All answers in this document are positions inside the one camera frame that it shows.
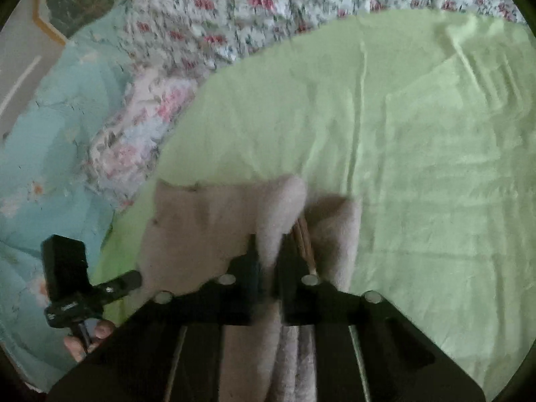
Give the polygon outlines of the person's left hand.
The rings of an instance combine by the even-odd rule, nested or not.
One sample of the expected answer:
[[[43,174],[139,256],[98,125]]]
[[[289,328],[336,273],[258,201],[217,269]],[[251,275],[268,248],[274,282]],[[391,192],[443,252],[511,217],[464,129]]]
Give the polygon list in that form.
[[[114,331],[115,324],[109,320],[88,320],[64,338],[64,345],[73,360],[80,363]]]

